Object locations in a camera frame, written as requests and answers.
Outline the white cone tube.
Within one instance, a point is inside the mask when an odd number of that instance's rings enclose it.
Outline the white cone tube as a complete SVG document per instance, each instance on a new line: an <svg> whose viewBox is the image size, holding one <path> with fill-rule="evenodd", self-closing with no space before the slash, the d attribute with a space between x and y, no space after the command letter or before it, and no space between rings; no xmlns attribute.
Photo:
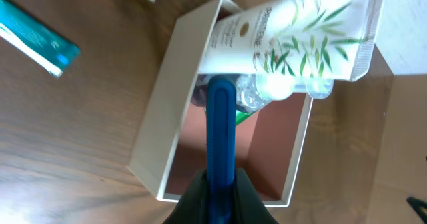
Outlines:
<svg viewBox="0 0 427 224"><path fill-rule="evenodd" d="M200 74L356 81L370 69L384 0L273 0L213 27Z"/></svg>

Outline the white box pink interior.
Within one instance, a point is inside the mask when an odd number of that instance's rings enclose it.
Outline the white box pink interior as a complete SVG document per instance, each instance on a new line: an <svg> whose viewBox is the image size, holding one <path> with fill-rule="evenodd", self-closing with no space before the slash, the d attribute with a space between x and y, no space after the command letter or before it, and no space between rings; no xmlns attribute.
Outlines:
<svg viewBox="0 0 427 224"><path fill-rule="evenodd" d="M160 201L179 201L206 165L205 113L190 99L215 22L238 12L232 0L211 0L175 23L129 163ZM291 203L311 108L310 96L294 94L236 128L236 163L266 207Z"/></svg>

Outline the green white small packet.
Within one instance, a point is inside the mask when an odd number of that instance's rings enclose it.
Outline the green white small packet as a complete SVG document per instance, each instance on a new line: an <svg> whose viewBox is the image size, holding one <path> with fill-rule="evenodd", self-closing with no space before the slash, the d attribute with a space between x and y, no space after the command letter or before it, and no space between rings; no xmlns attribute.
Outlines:
<svg viewBox="0 0 427 224"><path fill-rule="evenodd" d="M252 112L252 113L244 113L244 112L237 110L236 111L236 126L238 126L240 123L242 123L243 121L245 121L246 119L248 119L252 115L255 115L256 113L257 113L257 111Z"/></svg>

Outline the blue disposable razor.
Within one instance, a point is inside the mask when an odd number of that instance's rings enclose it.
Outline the blue disposable razor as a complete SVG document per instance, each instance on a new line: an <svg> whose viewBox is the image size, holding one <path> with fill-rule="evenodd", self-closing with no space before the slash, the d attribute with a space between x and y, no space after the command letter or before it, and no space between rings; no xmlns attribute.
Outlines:
<svg viewBox="0 0 427 224"><path fill-rule="evenodd" d="M213 77L207 86L207 182L209 224L232 219L235 169L236 89L224 76Z"/></svg>

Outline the clear pump soap bottle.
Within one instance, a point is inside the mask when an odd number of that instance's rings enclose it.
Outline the clear pump soap bottle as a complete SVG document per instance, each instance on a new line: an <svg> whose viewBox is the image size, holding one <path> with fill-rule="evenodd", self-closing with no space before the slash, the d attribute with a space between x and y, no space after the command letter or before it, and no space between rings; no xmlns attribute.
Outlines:
<svg viewBox="0 0 427 224"><path fill-rule="evenodd" d="M220 74L199 75L191 103L205 107L207 85L216 77L231 81L236 88L236 111L252 114L272 101L282 101L295 93L306 93L313 99L325 99L333 88L332 79L300 79L279 74Z"/></svg>

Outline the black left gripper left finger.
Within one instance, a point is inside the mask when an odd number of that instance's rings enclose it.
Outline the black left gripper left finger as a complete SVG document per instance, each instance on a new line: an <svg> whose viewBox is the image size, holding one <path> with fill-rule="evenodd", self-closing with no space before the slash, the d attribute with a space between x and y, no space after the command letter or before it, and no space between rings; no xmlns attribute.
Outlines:
<svg viewBox="0 0 427 224"><path fill-rule="evenodd" d="M199 170L163 224L208 223L208 195L206 170Z"/></svg>

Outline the green white toothpaste tube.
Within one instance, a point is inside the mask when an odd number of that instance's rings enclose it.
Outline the green white toothpaste tube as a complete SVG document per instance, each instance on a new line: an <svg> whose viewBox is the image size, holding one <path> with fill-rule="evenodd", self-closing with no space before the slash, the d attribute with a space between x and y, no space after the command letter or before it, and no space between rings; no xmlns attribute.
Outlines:
<svg viewBox="0 0 427 224"><path fill-rule="evenodd" d="M9 0L1 0L1 37L59 78L80 48Z"/></svg>

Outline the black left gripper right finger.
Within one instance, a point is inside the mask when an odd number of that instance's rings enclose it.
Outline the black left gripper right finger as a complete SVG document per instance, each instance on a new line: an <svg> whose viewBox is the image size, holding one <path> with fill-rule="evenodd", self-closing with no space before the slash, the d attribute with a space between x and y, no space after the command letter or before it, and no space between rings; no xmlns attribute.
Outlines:
<svg viewBox="0 0 427 224"><path fill-rule="evenodd" d="M242 168L235 172L232 215L234 224L278 224Z"/></svg>

